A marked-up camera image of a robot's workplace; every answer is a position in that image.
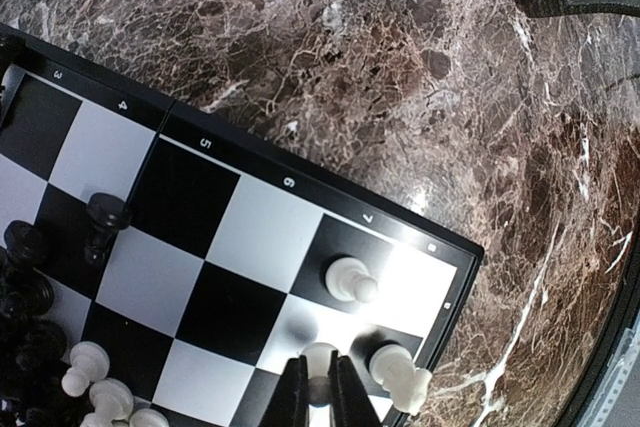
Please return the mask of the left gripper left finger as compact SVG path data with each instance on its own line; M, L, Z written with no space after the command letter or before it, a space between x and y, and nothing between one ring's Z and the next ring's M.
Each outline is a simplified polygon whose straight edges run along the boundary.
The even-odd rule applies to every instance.
M309 425L309 377L304 355L287 361L260 427L307 427Z

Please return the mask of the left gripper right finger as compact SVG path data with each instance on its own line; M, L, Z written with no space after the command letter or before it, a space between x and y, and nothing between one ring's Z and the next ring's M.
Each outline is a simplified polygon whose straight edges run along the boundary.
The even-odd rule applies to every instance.
M333 351L328 378L331 426L382 426L350 357Z

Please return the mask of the white chess piece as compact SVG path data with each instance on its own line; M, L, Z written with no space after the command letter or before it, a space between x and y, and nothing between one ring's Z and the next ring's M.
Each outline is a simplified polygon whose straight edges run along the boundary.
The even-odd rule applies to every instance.
M378 283L367 266L355 257L342 257L328 267L325 283L329 293L342 302L370 303L378 294Z
M335 350L332 344L315 342L302 351L307 361L309 403L313 407L324 407L330 403L329 368Z
M400 344L388 344L371 356L368 370L373 380L390 394L396 410L415 416L425 403L431 371L419 368Z

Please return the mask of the black grey chessboard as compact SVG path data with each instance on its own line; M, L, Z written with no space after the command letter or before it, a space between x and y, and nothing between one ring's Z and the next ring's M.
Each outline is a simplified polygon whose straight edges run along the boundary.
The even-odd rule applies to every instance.
M483 248L213 114L1 29L1 422L77 426L112 377L172 426L256 426L287 361L432 371ZM370 303L327 290L355 257Z

